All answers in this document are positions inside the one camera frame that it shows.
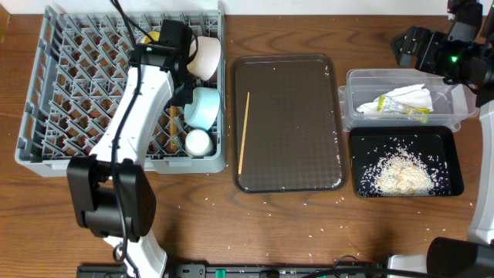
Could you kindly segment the yellow plate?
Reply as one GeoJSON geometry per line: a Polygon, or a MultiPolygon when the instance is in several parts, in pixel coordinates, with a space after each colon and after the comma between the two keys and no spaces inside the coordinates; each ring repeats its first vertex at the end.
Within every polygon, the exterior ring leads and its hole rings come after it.
{"type": "Polygon", "coordinates": [[[141,39],[142,44],[150,44],[150,43],[155,43],[159,40],[160,33],[158,31],[151,31],[144,35],[144,37],[141,39]]]}

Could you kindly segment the wrapper and napkin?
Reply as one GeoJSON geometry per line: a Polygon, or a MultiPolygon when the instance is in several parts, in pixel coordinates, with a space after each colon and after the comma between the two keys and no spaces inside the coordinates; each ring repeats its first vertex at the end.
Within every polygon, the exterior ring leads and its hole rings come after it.
{"type": "Polygon", "coordinates": [[[422,123],[433,111],[431,92],[424,83],[393,89],[356,108],[356,112],[372,120],[401,117],[422,123]]]}

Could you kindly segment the light blue bowl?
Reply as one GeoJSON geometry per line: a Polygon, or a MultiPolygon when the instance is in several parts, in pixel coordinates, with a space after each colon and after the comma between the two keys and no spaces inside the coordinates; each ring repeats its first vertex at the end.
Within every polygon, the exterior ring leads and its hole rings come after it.
{"type": "Polygon", "coordinates": [[[184,122],[194,128],[209,130],[218,115],[220,95],[214,88],[194,88],[191,104],[184,106],[184,122]]]}

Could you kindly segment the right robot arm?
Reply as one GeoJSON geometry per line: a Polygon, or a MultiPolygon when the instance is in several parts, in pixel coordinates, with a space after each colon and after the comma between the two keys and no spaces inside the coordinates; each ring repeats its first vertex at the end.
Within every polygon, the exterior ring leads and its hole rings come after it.
{"type": "Polygon", "coordinates": [[[413,65],[462,85],[475,96],[480,131],[475,155],[464,166],[479,168],[478,195],[465,239],[437,237],[428,251],[390,256],[378,272],[386,277],[491,277],[493,275],[493,14],[478,1],[450,1],[447,32],[412,26],[391,41],[399,66],[413,65]]]}

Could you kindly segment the rice and food scraps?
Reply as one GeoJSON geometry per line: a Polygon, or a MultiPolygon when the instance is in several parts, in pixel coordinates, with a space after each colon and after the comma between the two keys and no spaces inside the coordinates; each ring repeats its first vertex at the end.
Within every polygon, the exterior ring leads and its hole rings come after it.
{"type": "Polygon", "coordinates": [[[357,193],[363,197],[425,197],[451,191],[443,159],[405,146],[389,147],[361,169],[357,193]]]}

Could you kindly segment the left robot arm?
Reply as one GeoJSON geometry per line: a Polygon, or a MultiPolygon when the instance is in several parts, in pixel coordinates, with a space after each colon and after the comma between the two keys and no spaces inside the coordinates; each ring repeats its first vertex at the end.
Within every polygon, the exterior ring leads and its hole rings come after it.
{"type": "Polygon", "coordinates": [[[183,22],[165,19],[160,36],[135,43],[117,111],[90,154],[66,169],[78,225],[105,239],[134,277],[162,277],[167,254],[151,229],[156,197],[144,173],[147,148],[165,105],[190,80],[198,40],[183,22]]]}

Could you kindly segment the white paper cup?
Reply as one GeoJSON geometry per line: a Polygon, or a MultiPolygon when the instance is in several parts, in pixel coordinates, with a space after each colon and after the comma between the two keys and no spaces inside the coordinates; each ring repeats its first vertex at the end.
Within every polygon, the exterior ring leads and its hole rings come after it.
{"type": "Polygon", "coordinates": [[[213,152],[209,135],[200,129],[190,131],[185,138],[185,152],[193,158],[203,158],[213,152]]]}

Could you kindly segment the white pink bowl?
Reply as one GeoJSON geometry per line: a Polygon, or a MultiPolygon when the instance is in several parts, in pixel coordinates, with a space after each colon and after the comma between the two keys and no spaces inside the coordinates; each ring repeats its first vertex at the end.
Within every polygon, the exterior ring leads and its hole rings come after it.
{"type": "Polygon", "coordinates": [[[197,36],[190,45],[188,72],[201,80],[209,80],[217,70],[221,52],[218,38],[197,36]]]}

